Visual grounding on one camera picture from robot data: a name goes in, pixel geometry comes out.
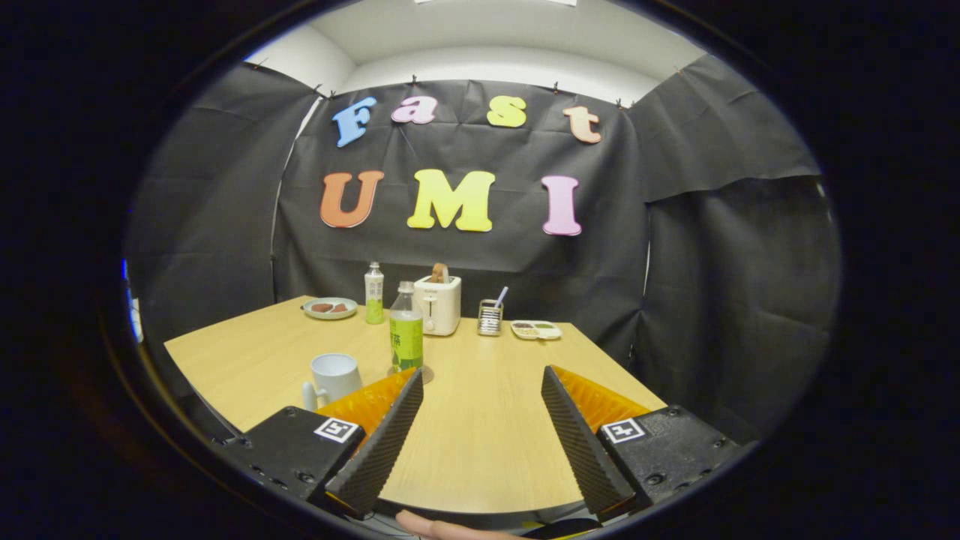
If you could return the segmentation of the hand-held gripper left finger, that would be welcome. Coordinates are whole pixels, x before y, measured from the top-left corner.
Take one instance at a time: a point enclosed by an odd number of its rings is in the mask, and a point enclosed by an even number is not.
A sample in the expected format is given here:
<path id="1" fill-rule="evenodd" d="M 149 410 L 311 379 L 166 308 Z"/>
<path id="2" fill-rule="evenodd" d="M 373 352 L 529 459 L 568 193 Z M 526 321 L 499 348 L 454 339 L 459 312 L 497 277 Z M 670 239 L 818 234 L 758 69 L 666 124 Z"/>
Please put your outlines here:
<path id="1" fill-rule="evenodd" d="M 423 402 L 423 369 L 317 410 L 285 406 L 214 452 L 264 488 L 340 516 L 374 510 Z"/>

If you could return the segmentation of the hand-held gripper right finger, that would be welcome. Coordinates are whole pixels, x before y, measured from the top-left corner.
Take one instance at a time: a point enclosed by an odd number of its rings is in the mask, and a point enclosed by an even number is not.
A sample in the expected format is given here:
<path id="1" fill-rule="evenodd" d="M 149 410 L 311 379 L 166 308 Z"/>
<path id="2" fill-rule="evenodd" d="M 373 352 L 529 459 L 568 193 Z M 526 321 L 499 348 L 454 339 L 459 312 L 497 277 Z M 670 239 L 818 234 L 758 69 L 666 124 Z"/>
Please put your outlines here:
<path id="1" fill-rule="evenodd" d="M 664 503 L 743 452 L 686 408 L 641 406 L 556 365 L 543 370 L 541 399 L 586 508 L 600 521 Z"/>

